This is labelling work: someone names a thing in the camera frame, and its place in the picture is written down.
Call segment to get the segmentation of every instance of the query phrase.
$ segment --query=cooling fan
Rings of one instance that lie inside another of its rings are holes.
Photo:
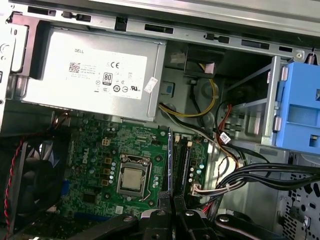
[[[16,213],[47,210],[57,201],[61,189],[60,160],[55,159],[54,142],[47,140],[31,149],[24,160]]]
[[[60,199],[68,142],[68,137],[52,137],[29,139],[23,143],[16,158],[9,189],[11,230],[23,228]],[[0,148],[1,152],[7,152],[4,159],[6,164],[0,165],[0,179],[5,183],[0,184],[0,191],[2,190],[5,196],[14,151],[8,154],[8,151]],[[1,207],[0,222],[6,222]]]

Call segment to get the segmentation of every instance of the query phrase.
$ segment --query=blue drive cage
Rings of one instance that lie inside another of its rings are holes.
[[[287,81],[279,82],[279,148],[320,154],[320,66],[294,62]]]

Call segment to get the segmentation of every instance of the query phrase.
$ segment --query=power supply label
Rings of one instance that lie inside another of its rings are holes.
[[[146,56],[91,48],[74,48],[69,56],[66,80],[89,81],[92,89],[88,91],[97,94],[141,99]]]

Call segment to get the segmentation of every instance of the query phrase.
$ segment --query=dell logo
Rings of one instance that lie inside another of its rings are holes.
[[[75,53],[80,53],[80,54],[83,54],[83,53],[84,53],[84,51],[81,50],[81,49],[75,49],[74,52],[75,52]]]
[[[84,149],[82,163],[87,164],[88,163],[88,155],[89,155],[89,148]]]

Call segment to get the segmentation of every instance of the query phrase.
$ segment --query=white connector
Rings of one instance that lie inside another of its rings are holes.
[[[201,184],[197,182],[191,186],[191,196],[200,197],[200,195],[195,191],[195,188],[201,189]]]

